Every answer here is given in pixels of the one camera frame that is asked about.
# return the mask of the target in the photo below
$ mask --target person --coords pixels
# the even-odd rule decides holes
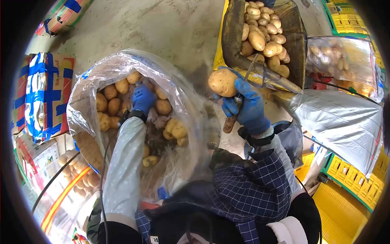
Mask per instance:
[[[295,180],[290,159],[264,115],[262,96],[236,74],[243,106],[238,110],[233,98],[223,97],[222,109],[228,117],[238,114],[245,139],[255,148],[250,154],[255,163],[215,150],[209,165],[212,181],[190,182],[160,207],[138,210],[145,123],[155,95],[146,85],[137,87],[103,189],[107,232],[101,218],[96,243],[106,243],[107,233],[109,243],[318,243],[318,209]]]

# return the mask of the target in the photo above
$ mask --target plaid shirt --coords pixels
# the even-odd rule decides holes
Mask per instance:
[[[149,222],[154,216],[196,205],[234,222],[246,244],[259,244],[255,221],[266,224],[283,219],[290,207],[291,190],[273,149],[251,156],[257,161],[251,166],[232,164],[220,168],[213,182],[191,182],[184,188],[184,197],[173,196],[161,207],[137,211],[136,223],[144,241],[149,243]]]

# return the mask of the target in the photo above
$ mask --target black cable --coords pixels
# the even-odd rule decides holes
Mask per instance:
[[[347,88],[344,88],[344,87],[341,87],[341,86],[338,86],[338,85],[333,85],[333,84],[330,84],[330,83],[325,83],[325,82],[322,82],[322,81],[316,81],[316,80],[315,80],[314,82],[317,82],[317,83],[321,83],[321,84],[325,84],[325,85],[329,85],[329,86],[337,87],[337,88],[339,88],[339,89],[346,90],[346,91],[348,91],[348,92],[350,92],[350,93],[352,93],[352,94],[361,96],[361,97],[363,97],[363,98],[369,100],[370,102],[373,102],[373,103],[375,103],[375,104],[380,105],[379,103],[377,103],[376,101],[372,100],[371,98],[368,98],[368,97],[366,97],[366,96],[364,96],[364,95],[362,95],[362,94],[359,94],[359,93],[357,93],[357,92],[351,91],[351,90],[349,90],[349,89],[347,89]]]
[[[49,183],[47,183],[47,185],[45,186],[45,188],[43,188],[42,192],[39,194],[38,198],[36,199],[35,203],[34,203],[34,206],[32,206],[32,210],[31,210],[31,214],[34,214],[34,211],[35,209],[37,208],[38,206],[38,203],[39,201],[41,200],[43,194],[45,194],[46,190],[49,188],[49,186],[53,183],[53,181],[57,178],[57,176],[59,176],[59,174],[69,165],[69,163],[75,159],[77,157],[77,155],[79,155],[80,152],[77,152],[71,159],[69,159],[66,164],[64,164],[64,166],[62,168],[60,168],[60,170],[57,171],[57,173],[53,176],[53,178],[51,178],[51,180],[49,181]]]

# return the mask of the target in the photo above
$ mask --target clear plastic bag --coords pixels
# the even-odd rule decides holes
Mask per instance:
[[[359,82],[376,89],[374,55],[367,40],[352,37],[309,37],[306,69],[338,80]]]
[[[192,85],[167,61],[153,54],[139,50],[123,50],[97,62],[92,68],[80,76],[76,76],[76,85],[72,91],[67,107],[67,120],[71,135],[76,141],[80,152],[93,166],[101,169],[105,148],[114,135],[107,150],[106,164],[112,156],[115,147],[117,131],[109,129],[101,132],[99,128],[98,111],[96,109],[96,93],[107,85],[126,78],[134,71],[140,72],[146,80],[156,87],[161,87],[172,106],[172,112],[167,116],[159,116],[151,109],[148,123],[153,122],[157,129],[165,125],[171,117],[176,117],[186,127],[188,146],[184,148],[167,148],[160,162],[151,168],[141,169],[141,200],[157,202],[164,198],[159,192],[171,195],[191,177],[194,169],[207,163],[207,137],[205,125],[207,120],[204,109],[204,99],[200,97]],[[130,98],[134,89],[130,85],[129,92],[122,99]],[[99,151],[100,155],[91,153]]]

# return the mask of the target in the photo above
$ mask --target hand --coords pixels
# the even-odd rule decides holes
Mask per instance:
[[[133,110],[141,110],[147,116],[149,110],[155,104],[157,96],[145,84],[135,88],[131,95]]]
[[[259,135],[265,132],[271,126],[271,122],[264,115],[262,96],[257,94],[257,92],[252,91],[249,83],[244,82],[244,77],[241,74],[233,69],[228,69],[238,76],[234,81],[234,86],[237,91],[244,96],[244,102],[242,108],[238,111],[237,104],[233,97],[222,97],[222,110],[227,117],[238,114],[237,121],[246,128],[250,135]],[[218,100],[221,96],[214,93],[214,98]]]

